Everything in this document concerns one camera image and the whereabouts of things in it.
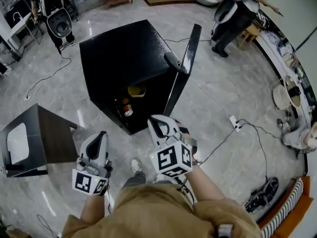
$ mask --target tiled floor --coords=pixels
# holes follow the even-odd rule
[[[209,39],[214,25],[214,8],[197,4],[147,6],[142,0],[135,4],[120,5],[109,10],[104,7],[80,15],[74,22],[76,45],[65,45],[64,57],[72,63],[53,78],[40,83],[32,92],[32,99],[25,101],[26,92],[41,78],[52,75],[67,63],[60,58],[48,35],[41,44],[30,45],[25,57],[13,65],[14,70],[0,78],[1,127],[34,103],[83,128],[74,132],[76,147],[93,132],[106,130],[110,139],[110,158],[114,172],[110,182],[110,194],[115,198],[131,176],[129,159],[138,156],[144,164],[149,180],[153,178],[152,164],[147,157],[153,145],[147,130],[128,136],[111,122],[88,98],[79,43],[104,31],[148,19],[164,39],[180,40],[189,37],[194,23],[203,28],[201,39]],[[186,41],[167,42],[182,57]],[[277,77],[259,49],[254,45],[244,50],[235,42],[227,48],[229,58],[215,56],[209,42],[200,42],[193,72],[172,116],[187,125],[199,144],[203,160],[231,130],[227,113],[212,99],[216,98],[231,115],[247,119],[279,135],[276,119],[284,116],[275,110],[271,96],[271,84]],[[267,156],[268,175],[278,177],[278,193],[292,177],[304,172],[304,160],[296,160],[294,153],[281,145],[279,140],[260,131]],[[54,232],[62,230],[68,214],[79,215],[85,195],[71,188],[71,168],[74,164],[49,166],[49,175],[30,178],[0,177],[0,215],[6,225],[13,225],[32,237],[50,237],[37,220],[41,214]],[[250,126],[233,133],[202,165],[206,173],[219,185],[227,197],[242,203],[252,189],[264,182],[265,161],[257,134]]]

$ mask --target faucet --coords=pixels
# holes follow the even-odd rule
[[[21,14],[20,14],[18,11],[14,13],[14,15],[13,15],[13,20],[15,21],[14,16],[15,16],[16,14],[19,14],[19,17],[20,17],[20,20],[21,20],[21,19],[22,19],[22,17],[21,17]]]

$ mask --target sink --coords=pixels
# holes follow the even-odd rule
[[[9,132],[6,143],[13,165],[25,160],[29,156],[30,150],[24,123],[20,123]]]

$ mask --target orange sofa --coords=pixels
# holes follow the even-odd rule
[[[291,235],[313,201],[313,198],[309,197],[310,186],[310,177],[295,179],[279,203],[259,223],[262,238],[286,238]]]

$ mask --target power strip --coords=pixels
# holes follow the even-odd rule
[[[230,122],[231,122],[232,126],[235,128],[236,132],[239,132],[241,130],[240,123],[237,122],[236,117],[230,116]]]

